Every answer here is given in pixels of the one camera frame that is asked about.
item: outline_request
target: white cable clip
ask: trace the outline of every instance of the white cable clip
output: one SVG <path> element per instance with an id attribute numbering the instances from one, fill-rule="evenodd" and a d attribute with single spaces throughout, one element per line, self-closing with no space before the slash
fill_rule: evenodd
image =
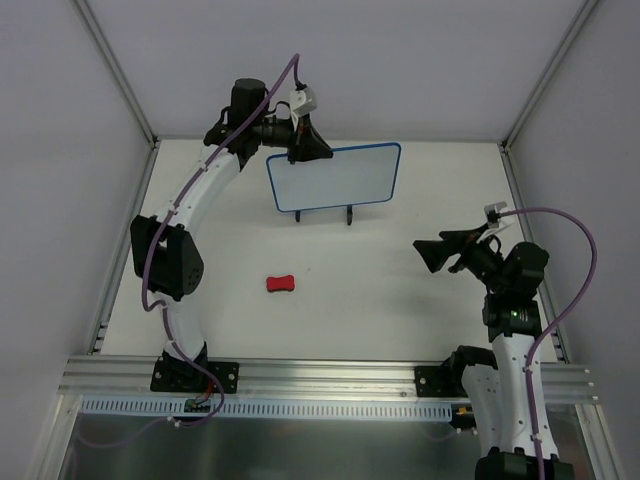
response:
<path id="1" fill-rule="evenodd" d="M 207 160 L 209 160 L 209 157 L 204 157 L 198 160 L 198 166 L 200 167 L 200 170 L 202 170 L 202 173 L 207 173 L 209 171 L 209 165 L 207 165 Z"/>

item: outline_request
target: red object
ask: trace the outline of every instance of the red object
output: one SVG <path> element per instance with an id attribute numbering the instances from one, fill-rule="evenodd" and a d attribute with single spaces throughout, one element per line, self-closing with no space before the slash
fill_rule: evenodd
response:
<path id="1" fill-rule="evenodd" d="M 284 277 L 267 277 L 267 292 L 293 292 L 296 281 L 293 275 Z"/>

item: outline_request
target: white board with blue frame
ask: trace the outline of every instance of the white board with blue frame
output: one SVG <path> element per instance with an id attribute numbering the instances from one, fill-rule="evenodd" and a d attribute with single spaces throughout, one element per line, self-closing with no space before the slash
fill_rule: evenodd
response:
<path id="1" fill-rule="evenodd" d="M 333 149 L 333 158 L 290 164 L 267 158 L 276 208 L 300 212 L 388 202 L 393 198 L 402 148 L 395 142 Z"/>

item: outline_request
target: blue border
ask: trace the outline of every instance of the blue border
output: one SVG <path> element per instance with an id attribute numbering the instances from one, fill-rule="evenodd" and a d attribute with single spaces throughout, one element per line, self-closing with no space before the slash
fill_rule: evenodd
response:
<path id="1" fill-rule="evenodd" d="M 400 167 L 400 155 L 402 154 L 402 146 L 398 143 L 398 142 L 385 142 L 385 143 L 371 143 L 371 144 L 366 144 L 366 145 L 355 145 L 352 147 L 338 147 L 338 148 L 332 148 L 331 151 L 333 152 L 343 152 L 345 150 L 363 150 L 363 149 L 367 149 L 367 148 L 378 148 L 378 147 L 390 147 L 390 146 L 396 146 L 398 147 L 398 158 L 396 160 L 396 170 L 395 172 L 393 172 L 393 186 L 391 187 L 391 195 L 389 195 L 389 198 L 387 198 L 386 200 L 379 200 L 376 202 L 360 202 L 360 203 L 347 203 L 347 204 L 338 204 L 338 205 L 329 205 L 326 207 L 315 207 L 315 208 L 304 208 L 302 210 L 282 210 L 280 209 L 280 205 L 278 205 L 278 197 L 276 196 L 276 188 L 273 185 L 273 177 L 271 176 L 271 168 L 269 168 L 269 162 L 271 162 L 271 160 L 274 160 L 276 158 L 283 158 L 283 157 L 287 157 L 286 153 L 278 153 L 276 155 L 271 155 L 270 157 L 267 158 L 266 164 L 267 164 L 267 173 L 269 174 L 269 182 L 271 183 L 271 191 L 273 192 L 273 201 L 276 204 L 276 209 L 281 212 L 281 213 L 291 213 L 291 212 L 308 212 L 310 210 L 324 210 L 325 208 L 338 208 L 338 207 L 346 207 L 348 205 L 370 205 L 370 204 L 374 204 L 374 203 L 386 203 L 389 200 L 391 200 L 393 198 L 393 194 L 396 191 L 396 180 L 398 179 L 398 168 Z"/>

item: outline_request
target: aluminum frame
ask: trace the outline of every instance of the aluminum frame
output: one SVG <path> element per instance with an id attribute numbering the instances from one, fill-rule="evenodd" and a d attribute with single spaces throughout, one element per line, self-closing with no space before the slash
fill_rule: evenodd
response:
<path id="1" fill-rule="evenodd" d="M 148 395 L 156 357 L 91 355 L 67 362 L 61 394 Z M 216 359 L 240 364 L 237 397 L 325 401 L 393 401 L 414 404 L 468 404 L 467 398 L 424 398 L 416 395 L 414 368 L 438 362 L 355 362 L 320 360 Z M 581 365 L 543 364 L 542 382 L 548 404 L 593 405 L 600 399 L 589 369 Z M 175 394 L 188 398 L 192 395 Z"/>
<path id="2" fill-rule="evenodd" d="M 138 127 L 151 146 L 147 165 L 131 205 L 130 216 L 132 216 L 139 211 L 146 194 L 158 153 L 158 137 L 152 131 L 146 115 L 87 0 L 71 0 L 71 3 L 105 62 L 115 85 L 121 91 Z M 567 53 L 575 44 L 576 39 L 599 4 L 600 0 L 584 1 L 503 142 L 506 149 L 501 148 L 501 155 L 513 200 L 517 207 L 523 206 L 523 201 L 517 186 L 517 176 L 509 156 L 509 148 L 526 126 L 531 114 L 535 111 L 555 74 L 563 64 Z M 177 137 L 167 134 L 162 138 Z M 531 239 L 531 229 L 526 217 L 521 219 L 521 226 L 525 239 Z M 89 348 L 90 352 L 93 352 L 94 347 L 97 347 L 99 351 L 100 345 L 96 342 L 100 341 L 100 334 L 104 333 L 107 328 L 108 318 L 113 308 L 128 249 L 129 242 L 125 229 L 119 242 L 116 258 L 110 267 L 108 284 L 100 300 L 96 328 Z M 554 318 L 555 310 L 546 284 L 541 286 L 540 294 L 547 318 Z M 558 345 L 556 346 L 559 347 L 564 359 L 571 358 L 569 346 L 562 335 L 562 331 L 558 335 Z M 116 391 L 118 393 L 125 391 L 131 394 L 135 392 L 136 395 L 154 395 L 148 391 L 148 382 L 154 361 L 154 357 L 99 357 L 97 355 L 72 357 L 60 386 L 57 414 L 55 422 L 50 428 L 50 441 L 41 459 L 40 468 L 37 470 L 37 478 L 57 478 L 64 462 L 69 460 L 65 458 L 66 446 L 71 438 L 82 396 L 97 392 L 108 396 L 113 395 Z M 241 364 L 243 373 L 241 374 L 240 393 L 244 395 L 257 395 L 258 397 L 280 395 L 281 398 L 296 399 L 317 397 L 362 399 L 369 397 L 377 400 L 393 400 L 394 402 L 399 399 L 411 403 L 416 401 L 414 397 L 410 396 L 411 387 L 413 386 L 413 366 L 415 366 L 411 362 L 244 360 Z M 274 378 L 265 376 L 265 372 L 278 374 Z M 596 478 L 625 480 L 626 477 L 619 467 L 619 460 L 612 448 L 601 408 L 597 405 L 599 399 L 596 395 L 593 395 L 593 383 L 588 381 L 588 374 L 588 369 L 577 365 L 544 365 L 543 383 L 545 395 L 549 395 L 549 403 L 554 401 L 558 403 L 577 403 L 576 411 L 580 419 L 585 447 Z M 443 399 L 443 401 L 452 400 L 454 403 L 462 401 L 462 399 Z"/>

